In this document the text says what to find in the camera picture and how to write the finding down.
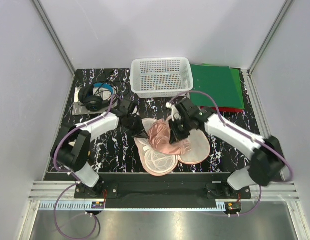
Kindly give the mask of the pink satin bra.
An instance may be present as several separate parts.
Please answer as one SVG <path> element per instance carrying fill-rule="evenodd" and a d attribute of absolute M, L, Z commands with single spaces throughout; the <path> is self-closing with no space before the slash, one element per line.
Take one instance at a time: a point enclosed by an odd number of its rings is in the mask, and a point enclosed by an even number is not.
<path fill-rule="evenodd" d="M 157 152 L 167 155 L 185 155 L 191 151 L 191 143 L 188 139 L 177 143 L 170 143 L 171 129 L 169 123 L 157 120 L 148 131 L 149 144 Z"/>

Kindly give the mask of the floral pink laundry bag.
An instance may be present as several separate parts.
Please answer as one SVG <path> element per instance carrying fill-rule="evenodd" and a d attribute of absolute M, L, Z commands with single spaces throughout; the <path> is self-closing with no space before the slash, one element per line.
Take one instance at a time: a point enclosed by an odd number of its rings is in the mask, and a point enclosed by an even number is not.
<path fill-rule="evenodd" d="M 169 123 L 171 116 L 164 120 Z M 147 134 L 156 121 L 158 120 L 151 118 L 142 120 Z M 200 164 L 210 155 L 211 144 L 202 131 L 192 130 L 190 136 L 184 140 L 189 140 L 190 152 L 185 155 L 168 155 L 154 150 L 149 144 L 149 139 L 134 138 L 143 168 L 147 173 L 156 177 L 171 173 L 178 163 L 186 165 Z"/>

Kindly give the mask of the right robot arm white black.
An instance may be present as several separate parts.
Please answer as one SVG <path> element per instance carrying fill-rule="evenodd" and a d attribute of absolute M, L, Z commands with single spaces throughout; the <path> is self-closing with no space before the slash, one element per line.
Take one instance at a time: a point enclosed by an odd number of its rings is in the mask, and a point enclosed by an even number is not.
<path fill-rule="evenodd" d="M 254 184 L 268 186 L 285 166 L 281 145 L 274 136 L 264 138 L 251 133 L 226 120 L 217 110 L 199 108 L 189 98 L 177 104 L 167 102 L 166 108 L 171 110 L 171 144 L 187 139 L 193 130 L 200 130 L 228 143 L 250 160 L 248 167 L 233 172 L 222 185 L 227 198 L 234 198 L 241 189 Z"/>

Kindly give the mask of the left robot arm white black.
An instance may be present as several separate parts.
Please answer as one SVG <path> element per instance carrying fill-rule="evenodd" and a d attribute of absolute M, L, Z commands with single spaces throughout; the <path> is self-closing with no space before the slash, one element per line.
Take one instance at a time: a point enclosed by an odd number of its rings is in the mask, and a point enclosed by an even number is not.
<path fill-rule="evenodd" d="M 54 166 L 65 167 L 90 197 L 98 198 L 104 192 L 103 181 L 89 164 L 91 142 L 121 127 L 129 130 L 133 138 L 149 138 L 138 114 L 137 102 L 128 99 L 84 123 L 61 125 L 50 153 Z"/>

